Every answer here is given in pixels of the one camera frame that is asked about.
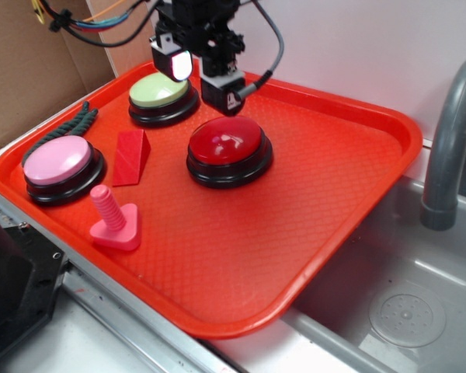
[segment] red tray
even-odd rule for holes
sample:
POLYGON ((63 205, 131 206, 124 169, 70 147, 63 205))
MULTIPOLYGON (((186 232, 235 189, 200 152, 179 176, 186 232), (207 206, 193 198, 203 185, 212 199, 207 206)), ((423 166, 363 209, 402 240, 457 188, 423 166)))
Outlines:
MULTIPOLYGON (((88 97, 99 116, 85 138, 105 155, 109 186, 117 134, 137 128, 128 90, 153 72, 152 63, 143 64, 88 97)), ((0 158, 0 193, 167 319, 208 339, 240 336, 279 316, 423 140, 393 110, 272 80, 242 111, 273 143, 272 167, 249 185, 212 190, 193 182, 185 163, 193 130, 219 117, 202 104, 180 124, 146 129, 151 154, 140 183, 113 188, 120 205, 135 203, 142 214, 143 243, 128 253, 92 243, 89 229, 100 216, 89 197, 38 207, 26 193, 23 154, 80 106, 0 158)))

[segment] gray sink basin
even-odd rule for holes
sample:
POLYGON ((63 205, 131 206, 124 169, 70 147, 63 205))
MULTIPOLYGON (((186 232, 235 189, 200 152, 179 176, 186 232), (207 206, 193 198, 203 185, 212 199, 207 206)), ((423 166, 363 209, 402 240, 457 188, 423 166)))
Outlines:
POLYGON ((285 318, 351 351, 359 371, 466 372, 466 198, 434 232, 419 222, 422 192, 399 180, 285 318))

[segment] rope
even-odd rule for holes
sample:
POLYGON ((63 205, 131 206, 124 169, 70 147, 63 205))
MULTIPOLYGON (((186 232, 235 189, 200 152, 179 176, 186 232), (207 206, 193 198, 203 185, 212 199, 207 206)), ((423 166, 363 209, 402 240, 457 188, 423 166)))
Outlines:
POLYGON ((26 160, 29 156, 37 150, 41 145, 46 144, 50 140, 54 140, 55 138, 61 138, 66 134, 74 135, 74 136, 82 136, 86 133, 86 131, 92 126, 93 122, 95 121, 96 115, 98 114, 97 109, 93 109, 89 111, 89 102, 85 101, 81 110, 75 115, 75 117, 67 122, 61 124, 58 128, 49 132, 45 136, 43 136, 39 141, 33 145, 30 150, 26 152, 23 156, 23 161, 21 165, 24 166, 26 160))

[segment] drain cover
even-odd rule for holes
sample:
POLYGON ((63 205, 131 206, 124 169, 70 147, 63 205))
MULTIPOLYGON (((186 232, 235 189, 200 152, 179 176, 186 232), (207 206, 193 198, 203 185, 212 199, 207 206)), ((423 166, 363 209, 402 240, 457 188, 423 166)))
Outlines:
POLYGON ((388 342, 401 347, 421 347, 442 334, 445 312, 431 291, 413 284, 400 284, 374 297, 370 321, 388 342))

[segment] faucet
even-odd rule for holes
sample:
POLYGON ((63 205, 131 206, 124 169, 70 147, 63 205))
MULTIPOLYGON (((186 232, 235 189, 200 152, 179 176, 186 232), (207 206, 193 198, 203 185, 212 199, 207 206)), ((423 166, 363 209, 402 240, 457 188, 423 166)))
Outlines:
POLYGON ((458 194, 466 196, 466 62, 450 86, 433 139, 422 224, 436 231, 454 226, 458 194))

